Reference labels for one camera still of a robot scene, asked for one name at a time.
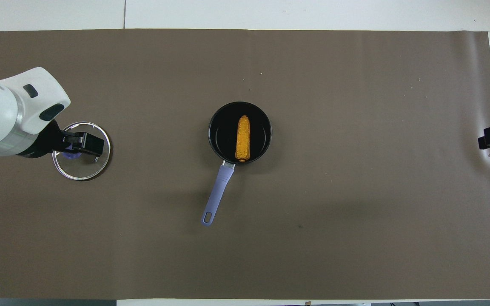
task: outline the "yellow corn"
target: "yellow corn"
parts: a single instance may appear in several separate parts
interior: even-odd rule
[[[246,115],[237,124],[236,159],[245,162],[251,158],[251,123]]]

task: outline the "purple handle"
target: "purple handle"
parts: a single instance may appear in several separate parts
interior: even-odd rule
[[[226,184],[228,184],[228,181],[232,177],[233,173],[234,169],[225,165],[221,165],[218,169],[218,174],[216,180],[214,181],[213,190],[211,191],[208,204],[205,207],[204,213],[202,214],[202,224],[206,227],[213,223],[214,215],[218,209],[218,204],[220,203],[220,199],[222,199],[222,194],[224,193]]]

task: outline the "brown mat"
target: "brown mat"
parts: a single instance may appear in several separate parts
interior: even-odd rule
[[[36,66],[114,156],[0,158],[0,298],[490,298],[487,33],[0,32],[0,79]],[[232,101],[273,140],[206,228]]]

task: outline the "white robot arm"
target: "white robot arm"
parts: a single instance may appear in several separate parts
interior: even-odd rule
[[[43,68],[0,80],[0,156],[27,151],[70,103],[62,86]]]

